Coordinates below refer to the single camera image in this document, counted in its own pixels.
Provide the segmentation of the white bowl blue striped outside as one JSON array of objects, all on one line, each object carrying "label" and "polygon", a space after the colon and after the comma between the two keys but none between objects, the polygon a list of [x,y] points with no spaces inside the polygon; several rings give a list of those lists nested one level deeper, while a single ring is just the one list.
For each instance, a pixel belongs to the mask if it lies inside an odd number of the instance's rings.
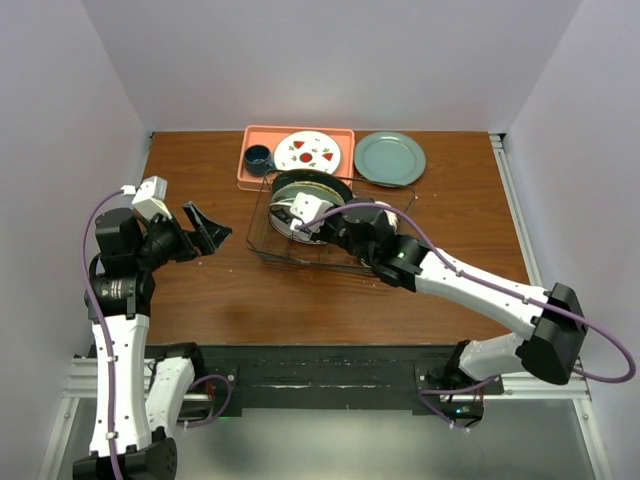
[{"label": "white bowl blue striped outside", "polygon": [[387,216],[388,222],[389,224],[393,227],[394,230],[397,229],[398,227],[398,215],[396,214],[395,211],[391,210],[391,206],[385,202],[382,201],[376,201],[377,205],[383,206],[383,211],[385,213],[385,215]]}]

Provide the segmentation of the yellow woven round coaster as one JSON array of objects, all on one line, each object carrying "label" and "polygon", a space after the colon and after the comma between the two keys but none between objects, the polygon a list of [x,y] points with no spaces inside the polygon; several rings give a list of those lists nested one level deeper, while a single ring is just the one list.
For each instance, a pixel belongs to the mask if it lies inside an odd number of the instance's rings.
[{"label": "yellow woven round coaster", "polygon": [[334,205],[341,206],[345,204],[345,200],[335,189],[320,183],[294,182],[292,184],[292,188],[294,196],[296,196],[298,193],[304,193],[317,197],[320,200],[330,202]]}]

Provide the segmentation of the mint green flower plate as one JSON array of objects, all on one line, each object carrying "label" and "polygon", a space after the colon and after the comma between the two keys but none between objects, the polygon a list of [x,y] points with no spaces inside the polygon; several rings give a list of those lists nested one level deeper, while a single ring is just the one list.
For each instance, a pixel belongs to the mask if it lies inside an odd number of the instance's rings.
[{"label": "mint green flower plate", "polygon": [[293,201],[299,193],[296,196],[293,195],[292,184],[293,183],[286,185],[277,191],[274,191],[271,197],[271,202],[277,203],[277,202],[284,202],[287,200]]}]

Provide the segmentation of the black wire dish rack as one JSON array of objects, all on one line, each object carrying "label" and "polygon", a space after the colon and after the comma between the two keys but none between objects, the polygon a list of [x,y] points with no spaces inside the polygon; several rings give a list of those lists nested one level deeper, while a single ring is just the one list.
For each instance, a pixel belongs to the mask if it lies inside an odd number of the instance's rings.
[{"label": "black wire dish rack", "polygon": [[[320,245],[301,244],[285,238],[271,226],[268,220],[273,194],[271,183],[282,172],[284,171],[271,170],[263,180],[249,225],[246,238],[247,248],[265,260],[369,275],[371,271],[366,264],[349,255],[340,247],[323,242]],[[411,186],[335,177],[347,184],[353,192],[353,198],[370,198],[374,201],[382,201],[404,212],[408,212],[417,199],[416,191]]]}]

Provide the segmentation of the white plate dark patterned rim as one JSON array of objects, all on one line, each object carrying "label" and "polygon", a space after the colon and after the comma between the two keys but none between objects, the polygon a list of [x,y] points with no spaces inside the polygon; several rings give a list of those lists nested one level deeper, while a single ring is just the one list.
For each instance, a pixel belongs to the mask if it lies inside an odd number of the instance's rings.
[{"label": "white plate dark patterned rim", "polygon": [[274,202],[269,206],[268,220],[271,226],[282,236],[289,240],[307,245],[320,245],[321,240],[314,240],[307,233],[293,231],[290,228],[291,221],[294,217],[291,215],[290,207],[292,200],[287,199],[282,202]]}]

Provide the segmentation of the dark teal speckled plate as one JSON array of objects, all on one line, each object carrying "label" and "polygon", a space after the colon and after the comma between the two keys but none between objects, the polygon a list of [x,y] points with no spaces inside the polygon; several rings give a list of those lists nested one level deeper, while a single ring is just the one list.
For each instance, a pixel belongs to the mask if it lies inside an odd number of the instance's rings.
[{"label": "dark teal speckled plate", "polygon": [[329,173],[309,169],[294,169],[280,173],[271,183],[271,192],[275,194],[296,182],[311,182],[322,187],[328,187],[341,198],[342,203],[347,203],[353,199],[353,192],[341,179]]}]

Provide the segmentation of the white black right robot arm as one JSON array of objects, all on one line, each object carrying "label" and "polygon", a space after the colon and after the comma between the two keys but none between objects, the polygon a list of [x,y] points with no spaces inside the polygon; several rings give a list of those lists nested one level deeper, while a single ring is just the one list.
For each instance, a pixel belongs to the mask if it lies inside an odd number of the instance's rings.
[{"label": "white black right robot arm", "polygon": [[385,284],[445,298],[509,329],[489,340],[463,340],[432,379],[469,392],[489,377],[527,372],[554,385],[568,383],[587,334],[576,292],[510,281],[478,269],[424,239],[399,234],[394,208],[356,202],[330,210],[321,232],[367,263]]}]

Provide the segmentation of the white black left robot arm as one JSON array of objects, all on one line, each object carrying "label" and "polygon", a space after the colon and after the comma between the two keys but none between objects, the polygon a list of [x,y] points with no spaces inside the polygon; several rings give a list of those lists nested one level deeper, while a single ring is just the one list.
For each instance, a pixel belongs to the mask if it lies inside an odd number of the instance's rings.
[{"label": "white black left robot arm", "polygon": [[144,219],[116,208],[95,220],[99,252],[83,259],[85,303],[97,359],[97,405],[87,457],[75,479],[173,479],[175,432],[184,397],[211,380],[199,346],[169,345],[145,360],[153,273],[170,261],[214,254],[232,230],[211,221],[192,202],[183,210],[191,230],[156,213]]}]

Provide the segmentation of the grey green round plate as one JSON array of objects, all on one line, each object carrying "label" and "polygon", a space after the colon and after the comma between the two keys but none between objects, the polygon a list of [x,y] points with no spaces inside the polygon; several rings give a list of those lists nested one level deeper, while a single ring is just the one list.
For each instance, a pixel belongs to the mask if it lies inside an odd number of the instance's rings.
[{"label": "grey green round plate", "polygon": [[406,186],[424,174],[427,158],[422,147],[411,137],[381,131],[369,134],[357,143],[354,166],[369,181]]}]

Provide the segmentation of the dark blue mug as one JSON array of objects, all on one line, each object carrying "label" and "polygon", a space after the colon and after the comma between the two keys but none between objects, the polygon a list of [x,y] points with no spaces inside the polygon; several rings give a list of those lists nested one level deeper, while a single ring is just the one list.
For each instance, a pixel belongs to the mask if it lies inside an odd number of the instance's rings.
[{"label": "dark blue mug", "polygon": [[275,168],[271,150],[261,144],[249,146],[243,154],[243,166],[252,176],[264,176]]}]

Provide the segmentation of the white watermelon pattern plate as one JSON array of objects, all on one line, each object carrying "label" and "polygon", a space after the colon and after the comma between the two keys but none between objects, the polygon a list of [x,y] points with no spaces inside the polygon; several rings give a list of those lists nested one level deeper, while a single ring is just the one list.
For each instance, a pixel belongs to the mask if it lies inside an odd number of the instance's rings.
[{"label": "white watermelon pattern plate", "polygon": [[282,139],[273,152],[278,170],[310,169],[336,173],[342,162],[338,143],[320,131],[303,130]]}]

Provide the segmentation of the salmon pink plastic tray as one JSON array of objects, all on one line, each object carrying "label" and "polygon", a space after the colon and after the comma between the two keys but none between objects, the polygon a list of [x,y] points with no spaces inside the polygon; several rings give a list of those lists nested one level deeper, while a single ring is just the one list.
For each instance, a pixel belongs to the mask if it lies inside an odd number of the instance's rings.
[{"label": "salmon pink plastic tray", "polygon": [[238,188],[244,191],[259,191],[263,183],[264,176],[252,176],[243,166],[243,154],[249,146],[255,144],[265,145],[271,150],[273,157],[273,152],[282,139],[292,133],[303,130],[320,131],[332,137],[338,143],[342,152],[341,165],[333,175],[344,178],[353,176],[355,171],[353,159],[355,132],[353,130],[330,127],[250,125],[245,129],[240,150],[236,175]]}]

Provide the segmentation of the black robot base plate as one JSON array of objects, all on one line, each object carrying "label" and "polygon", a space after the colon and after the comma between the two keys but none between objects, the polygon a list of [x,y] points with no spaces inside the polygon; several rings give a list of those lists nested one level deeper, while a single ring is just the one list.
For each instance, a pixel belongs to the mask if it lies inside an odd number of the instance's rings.
[{"label": "black robot base plate", "polygon": [[180,415],[239,417],[248,409],[395,410],[451,419],[482,417],[464,400],[474,380],[454,371],[454,345],[203,345],[196,375],[215,375],[214,390],[197,386]]}]

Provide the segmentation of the aluminium frame rail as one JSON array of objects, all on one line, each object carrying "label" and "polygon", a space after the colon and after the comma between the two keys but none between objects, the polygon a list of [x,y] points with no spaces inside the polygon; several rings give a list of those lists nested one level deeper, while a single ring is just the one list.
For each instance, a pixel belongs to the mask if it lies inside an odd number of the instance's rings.
[{"label": "aluminium frame rail", "polygon": [[[535,283],[542,281],[539,258],[534,254],[531,243],[531,229],[524,214],[523,194],[516,186],[513,160],[506,133],[488,133],[487,140],[480,133],[472,132],[426,132],[412,131],[412,138],[430,155],[430,161],[438,166],[444,160],[453,165],[462,158],[473,160],[477,155],[484,157],[490,148],[495,156],[497,171],[505,190],[505,202],[509,205],[514,234],[519,241],[523,267],[529,279]],[[149,141],[149,157],[146,172],[169,173],[171,158],[187,158],[197,167],[204,164],[207,155],[212,156],[218,149],[220,156],[228,158],[231,152],[244,147],[244,141],[238,132],[156,132]],[[40,479],[59,479],[70,476],[69,458],[77,453],[75,445],[79,439],[79,414],[83,399],[92,394],[94,380],[91,373],[94,363],[90,360],[75,359],[68,375],[62,403],[56,416],[53,433],[50,435],[45,458],[40,467]],[[614,477],[606,446],[602,440],[595,411],[592,406],[592,388],[586,379],[578,375],[572,377],[569,384],[554,387],[534,379],[527,373],[511,373],[503,377],[504,393],[498,400],[504,401],[570,401],[573,405],[578,431],[575,435],[582,439],[592,473],[596,479]]]}]

